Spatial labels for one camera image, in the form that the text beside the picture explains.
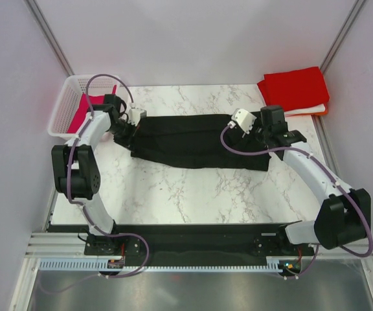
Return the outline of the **black t shirt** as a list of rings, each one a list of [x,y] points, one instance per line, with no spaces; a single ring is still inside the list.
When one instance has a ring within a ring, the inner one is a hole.
[[[228,114],[145,117],[138,124],[131,156],[176,168],[268,171],[270,155],[247,157],[223,147]]]

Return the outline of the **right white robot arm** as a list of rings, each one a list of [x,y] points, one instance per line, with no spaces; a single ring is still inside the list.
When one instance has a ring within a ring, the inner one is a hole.
[[[370,248],[373,246],[370,194],[365,189],[354,189],[322,164],[310,150],[305,136],[298,130],[289,130],[280,106],[263,107],[256,113],[238,109],[231,119],[244,134],[262,143],[291,167],[321,205],[315,220],[285,226],[285,233],[275,240],[281,254],[292,254],[299,244],[345,248],[364,238]]]

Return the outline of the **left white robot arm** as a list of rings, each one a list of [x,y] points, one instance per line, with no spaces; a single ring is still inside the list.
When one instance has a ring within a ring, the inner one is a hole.
[[[81,125],[74,127],[74,135],[65,144],[52,148],[54,185],[69,203],[81,209],[87,221],[85,255],[124,255],[124,240],[100,197],[95,149],[105,133],[113,134],[120,145],[130,149],[146,111],[127,107],[115,94],[102,99],[102,103],[93,104],[86,96],[86,104],[78,108]]]

